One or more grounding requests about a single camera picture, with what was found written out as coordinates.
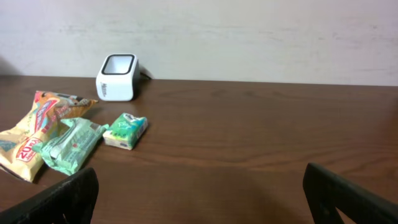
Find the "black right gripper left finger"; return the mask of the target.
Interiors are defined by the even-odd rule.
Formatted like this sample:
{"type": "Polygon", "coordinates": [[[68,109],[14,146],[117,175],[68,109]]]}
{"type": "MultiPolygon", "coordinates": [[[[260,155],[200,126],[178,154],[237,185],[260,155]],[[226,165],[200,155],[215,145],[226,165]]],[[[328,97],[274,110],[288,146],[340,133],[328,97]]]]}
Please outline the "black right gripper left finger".
{"type": "Polygon", "coordinates": [[[1,212],[1,223],[90,223],[99,192],[93,168],[84,168],[1,212]]]}

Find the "yellow chips bag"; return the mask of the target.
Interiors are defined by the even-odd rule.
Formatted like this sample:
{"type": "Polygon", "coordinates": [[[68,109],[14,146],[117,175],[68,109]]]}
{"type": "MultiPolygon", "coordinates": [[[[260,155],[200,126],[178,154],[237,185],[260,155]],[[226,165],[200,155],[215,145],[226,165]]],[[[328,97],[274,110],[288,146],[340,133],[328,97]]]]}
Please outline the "yellow chips bag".
{"type": "Polygon", "coordinates": [[[35,92],[32,109],[1,132],[1,170],[32,183],[44,161],[33,147],[61,135],[62,119],[83,116],[98,101],[50,91],[35,92]]]}

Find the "green tissue pack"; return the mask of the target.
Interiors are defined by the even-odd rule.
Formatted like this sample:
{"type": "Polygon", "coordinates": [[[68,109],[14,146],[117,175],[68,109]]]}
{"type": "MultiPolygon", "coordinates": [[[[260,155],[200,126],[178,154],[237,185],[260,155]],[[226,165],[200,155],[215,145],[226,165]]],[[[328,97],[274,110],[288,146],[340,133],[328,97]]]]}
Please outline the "green tissue pack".
{"type": "Polygon", "coordinates": [[[121,114],[103,133],[108,146],[133,150],[134,146],[148,127],[146,117],[135,117],[132,114],[121,114]]]}

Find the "light green snack packet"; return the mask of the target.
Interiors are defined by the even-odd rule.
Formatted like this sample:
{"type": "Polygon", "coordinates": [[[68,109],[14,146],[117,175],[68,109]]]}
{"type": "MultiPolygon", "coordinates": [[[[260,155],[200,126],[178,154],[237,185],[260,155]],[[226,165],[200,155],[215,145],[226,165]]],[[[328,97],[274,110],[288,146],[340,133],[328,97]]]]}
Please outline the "light green snack packet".
{"type": "Polygon", "coordinates": [[[33,150],[40,154],[50,168],[73,175],[80,170],[109,125],[96,124],[83,118],[68,118],[61,122],[68,129],[58,137],[36,144],[33,150]]]}

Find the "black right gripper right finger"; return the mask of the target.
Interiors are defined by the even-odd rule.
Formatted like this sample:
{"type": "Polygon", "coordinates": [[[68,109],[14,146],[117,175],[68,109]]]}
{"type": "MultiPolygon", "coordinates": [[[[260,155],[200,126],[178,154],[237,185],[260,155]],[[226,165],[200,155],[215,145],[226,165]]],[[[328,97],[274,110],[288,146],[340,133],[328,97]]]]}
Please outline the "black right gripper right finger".
{"type": "Polygon", "coordinates": [[[316,224],[343,223],[340,212],[355,223],[397,223],[396,203],[316,163],[307,164],[303,190],[316,224]]]}

